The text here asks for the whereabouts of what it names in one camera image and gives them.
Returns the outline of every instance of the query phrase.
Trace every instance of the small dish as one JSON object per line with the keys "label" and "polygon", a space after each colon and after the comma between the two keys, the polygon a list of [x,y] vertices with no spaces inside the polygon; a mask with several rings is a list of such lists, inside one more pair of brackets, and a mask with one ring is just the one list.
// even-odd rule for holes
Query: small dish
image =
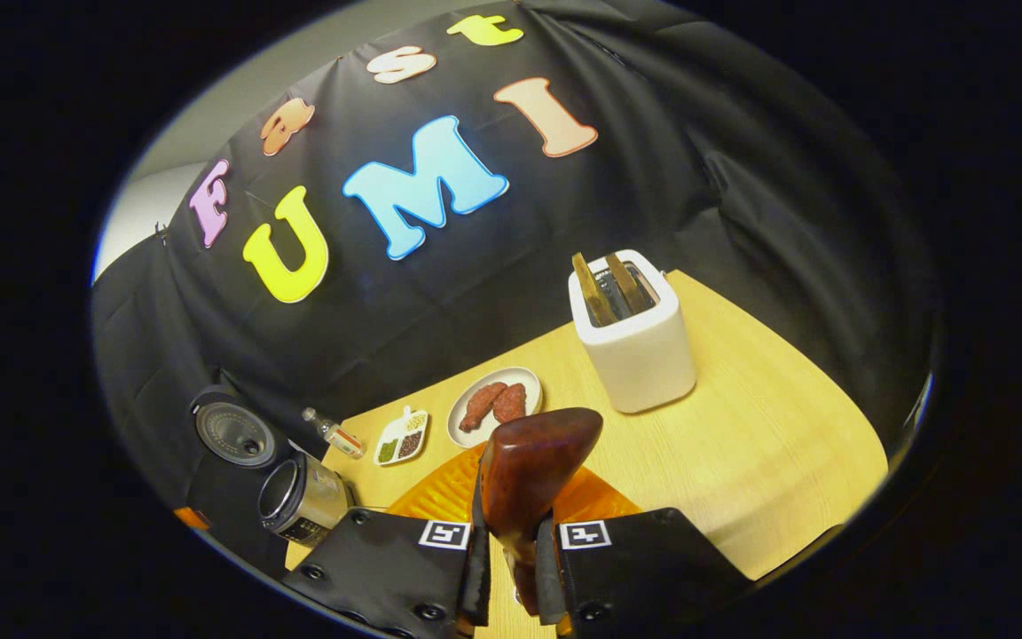
{"label": "small dish", "polygon": [[543,384],[540,383],[539,376],[530,372],[530,369],[510,367],[487,373],[468,386],[466,392],[463,392],[463,395],[455,401],[451,412],[447,414],[447,437],[454,441],[457,446],[471,448],[481,444],[483,441],[487,441],[487,437],[491,437],[495,426],[500,425],[500,421],[495,418],[495,413],[490,410],[487,415],[483,415],[483,420],[480,421],[478,428],[471,432],[463,432],[460,429],[460,421],[467,413],[467,401],[471,400],[471,396],[477,390],[486,386],[486,384],[495,383],[495,381],[503,381],[507,385],[521,383],[527,392],[527,400],[524,403],[526,404],[524,405],[527,410],[526,414],[539,413],[539,409],[543,405]]}
{"label": "small dish", "polygon": [[[390,466],[392,464],[400,464],[402,461],[411,460],[411,458],[420,454],[420,451],[425,447],[425,440],[428,440],[428,412],[427,410],[417,410],[413,412],[413,409],[409,406],[405,407],[405,415],[398,417],[397,420],[389,421],[384,428],[381,428],[380,438],[377,438],[377,450],[373,453],[373,462],[378,466]],[[408,438],[417,437],[415,441],[415,447],[404,454],[401,450],[405,448],[405,442]],[[388,447],[392,447],[392,450],[388,450],[385,459],[381,460],[382,450],[386,450]]]}

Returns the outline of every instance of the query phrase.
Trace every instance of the table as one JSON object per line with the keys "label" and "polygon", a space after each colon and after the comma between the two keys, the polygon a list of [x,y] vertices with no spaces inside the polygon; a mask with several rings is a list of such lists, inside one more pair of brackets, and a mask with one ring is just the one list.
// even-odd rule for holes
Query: table
{"label": "table", "polygon": [[[352,460],[330,450],[324,464],[356,487],[362,505],[384,508],[442,462],[461,452],[446,418],[472,381],[503,367],[526,367],[543,384],[543,408],[593,408],[602,436],[586,467],[638,506],[682,510],[749,579],[790,559],[825,530],[863,505],[887,472],[872,425],[834,381],[794,347],[707,286],[673,271],[696,363],[692,392],[668,405],[625,415],[608,403],[573,323],[437,381],[350,417],[343,426],[370,453]],[[373,464],[380,429],[405,405],[428,410],[425,449],[393,466]],[[491,626],[495,636],[547,638],[512,599],[511,577],[492,541]],[[294,569],[309,549],[291,543]]]}

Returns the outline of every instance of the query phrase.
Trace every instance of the green spice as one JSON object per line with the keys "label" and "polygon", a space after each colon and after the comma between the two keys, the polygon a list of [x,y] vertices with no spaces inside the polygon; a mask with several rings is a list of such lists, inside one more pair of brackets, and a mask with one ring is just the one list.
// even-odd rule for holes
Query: green spice
{"label": "green spice", "polygon": [[380,453],[377,453],[377,461],[389,461],[393,458],[393,452],[397,450],[397,441],[389,441],[385,446],[380,447]]}

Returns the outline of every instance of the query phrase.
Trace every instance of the letter cutout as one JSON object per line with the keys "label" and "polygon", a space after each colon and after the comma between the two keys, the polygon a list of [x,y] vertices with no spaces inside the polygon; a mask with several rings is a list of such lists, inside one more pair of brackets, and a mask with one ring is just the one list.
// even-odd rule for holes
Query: letter cutout
{"label": "letter cutout", "polygon": [[373,80],[381,84],[398,84],[406,78],[420,76],[420,74],[433,69],[436,65],[436,56],[428,53],[421,53],[420,47],[408,45],[369,60],[366,71],[377,74]]}
{"label": "letter cutout", "polygon": [[275,218],[289,223],[294,234],[306,250],[306,259],[297,271],[288,271],[279,253],[271,243],[271,226],[263,224],[251,233],[243,245],[243,259],[259,271],[267,290],[279,302],[294,304],[301,302],[310,291],[315,290],[326,275],[329,266],[329,246],[326,236],[321,234],[318,224],[306,208],[305,186],[294,186],[283,195],[275,207]]}
{"label": "letter cutout", "polygon": [[425,231],[410,226],[400,214],[436,226],[448,222],[439,183],[452,193],[452,211],[467,215],[500,197],[507,178],[494,175],[460,138],[460,121],[447,115],[413,134],[413,173],[372,162],[354,171],[341,186],[346,197],[360,198],[385,233],[389,259],[403,259],[425,242]]}
{"label": "letter cutout", "polygon": [[550,85],[547,78],[520,80],[496,91],[495,101],[518,106],[543,135],[543,153],[559,158],[591,145],[597,140],[597,129],[576,121],[547,90]]}
{"label": "letter cutout", "polygon": [[447,33],[449,36],[462,33],[463,37],[480,47],[499,47],[500,44],[508,44],[508,42],[514,42],[522,37],[522,30],[502,31],[496,26],[504,19],[507,18],[504,16],[466,16],[458,24],[450,26]]}
{"label": "letter cutout", "polygon": [[203,247],[212,247],[219,232],[227,226],[227,212],[220,211],[216,206],[223,206],[227,202],[227,187],[224,186],[224,174],[230,165],[222,158],[207,172],[206,178],[199,183],[199,188],[191,194],[187,207],[195,212],[195,219],[199,222],[199,229],[203,229]]}
{"label": "letter cutout", "polygon": [[279,106],[259,133],[259,137],[264,140],[263,154],[272,156],[283,150],[291,135],[299,132],[310,122],[310,118],[313,118],[313,105],[307,105],[301,97],[295,97]]}

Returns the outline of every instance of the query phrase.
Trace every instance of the blue letter m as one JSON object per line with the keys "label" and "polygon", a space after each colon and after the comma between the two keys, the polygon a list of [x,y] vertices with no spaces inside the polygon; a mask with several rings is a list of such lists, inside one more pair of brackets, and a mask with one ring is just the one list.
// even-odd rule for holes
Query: blue letter m
{"label": "blue letter m", "polygon": [[410,226],[401,211],[436,226],[447,223],[440,181],[452,193],[452,211],[467,215],[508,189],[507,178],[494,175],[460,138],[460,121],[436,118],[413,134],[413,173],[372,162],[354,171],[341,186],[345,197],[357,195],[369,207],[388,238],[389,259],[403,259],[425,242],[425,231]]}

